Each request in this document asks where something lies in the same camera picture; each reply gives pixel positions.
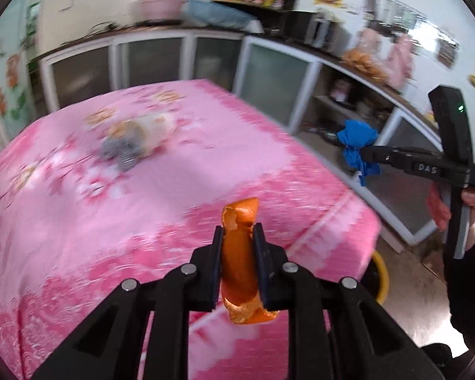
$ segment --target orange peel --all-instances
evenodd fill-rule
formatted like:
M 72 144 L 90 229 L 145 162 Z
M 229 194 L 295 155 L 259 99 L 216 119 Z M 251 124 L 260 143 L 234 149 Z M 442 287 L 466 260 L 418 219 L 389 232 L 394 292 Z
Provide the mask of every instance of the orange peel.
M 222 212 L 221 291 L 223 304 L 236 324 L 270 321 L 278 312 L 264 309 L 258 291 L 252 231 L 259 200 L 244 199 L 226 205 Z

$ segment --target black sleeve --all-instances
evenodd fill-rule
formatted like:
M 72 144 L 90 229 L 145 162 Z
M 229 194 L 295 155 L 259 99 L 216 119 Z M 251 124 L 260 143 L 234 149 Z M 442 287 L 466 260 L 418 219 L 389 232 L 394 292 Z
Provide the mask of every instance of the black sleeve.
M 461 260 L 444 256 L 452 326 L 475 351 L 475 245 Z

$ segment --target microwave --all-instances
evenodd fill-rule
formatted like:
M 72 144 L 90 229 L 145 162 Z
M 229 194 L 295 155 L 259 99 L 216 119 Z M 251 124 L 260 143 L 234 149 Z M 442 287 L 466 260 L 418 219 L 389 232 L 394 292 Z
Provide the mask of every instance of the microwave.
M 343 55 L 351 37 L 331 15 L 311 11 L 288 11 L 282 35 L 337 57 Z

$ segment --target blue cloth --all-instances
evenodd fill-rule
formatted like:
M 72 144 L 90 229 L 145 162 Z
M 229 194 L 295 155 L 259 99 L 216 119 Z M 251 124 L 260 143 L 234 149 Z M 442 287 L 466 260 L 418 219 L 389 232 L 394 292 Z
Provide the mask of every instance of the blue cloth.
M 337 136 L 346 146 L 343 151 L 343 157 L 346 163 L 361 172 L 359 179 L 361 180 L 362 186 L 366 185 L 366 176 L 370 174 L 380 174 L 380 166 L 375 162 L 368 163 L 362 161 L 359 151 L 364 146 L 369 146 L 375 142 L 378 137 L 378 133 L 375 129 L 361 121 L 346 120 L 345 129 L 341 130 Z

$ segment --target floral pattern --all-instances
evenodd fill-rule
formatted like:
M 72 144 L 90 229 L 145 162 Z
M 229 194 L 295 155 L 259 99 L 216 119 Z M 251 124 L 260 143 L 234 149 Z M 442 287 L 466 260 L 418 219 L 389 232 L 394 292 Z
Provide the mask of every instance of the floral pattern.
M 155 95 L 165 91 L 179 92 L 180 98 L 159 102 Z M 167 110 L 175 114 L 178 129 L 163 150 L 123 175 L 97 152 L 110 118 L 95 130 L 84 127 L 88 113 L 101 110 L 104 102 L 117 104 L 113 119 Z M 1 163 L 8 175 L 0 183 L 0 256 L 38 241 L 34 226 L 21 230 L 21 238 L 15 234 L 18 225 L 10 228 L 29 211 L 44 210 L 45 204 L 24 207 L 22 201 L 46 199 L 49 210 L 60 210 L 63 222 L 78 232 L 68 240 L 62 233 L 71 230 L 48 235 L 21 267 L 9 255 L 17 274 L 7 269 L 0 279 L 0 355 L 20 379 L 30 378 L 122 280 L 157 280 L 187 262 L 194 248 L 211 242 L 222 207 L 231 200 L 257 196 L 268 240 L 317 276 L 333 281 L 359 276 L 367 265 L 380 228 L 373 211 L 297 141 L 207 81 L 133 87 L 48 118 L 57 123 L 59 116 L 73 118 L 80 128 L 47 134 L 51 125 L 46 125 L 26 133 L 26 142 L 4 154 Z M 56 136 L 56 147 L 44 141 Z M 240 154 L 243 148 L 247 153 Z M 148 193 L 148 185 L 157 183 Z M 184 188 L 185 183 L 193 186 Z M 50 219 L 42 221 L 47 227 Z M 78 245 L 79 238 L 84 241 Z M 49 262 L 29 265 L 49 253 Z M 286 332 L 285 313 L 273 324 L 238 328 L 221 305 L 211 314 L 192 313 L 189 378 L 241 378 L 243 367 L 253 367 L 253 378 L 284 378 Z
M 0 173 L 5 174 L 11 163 L 20 161 L 22 157 L 34 146 L 40 121 L 26 127 L 18 137 L 0 153 Z
M 92 127 L 99 125 L 102 121 L 111 118 L 114 115 L 114 110 L 110 108 L 102 108 L 95 113 L 90 114 L 85 119 L 86 123 Z

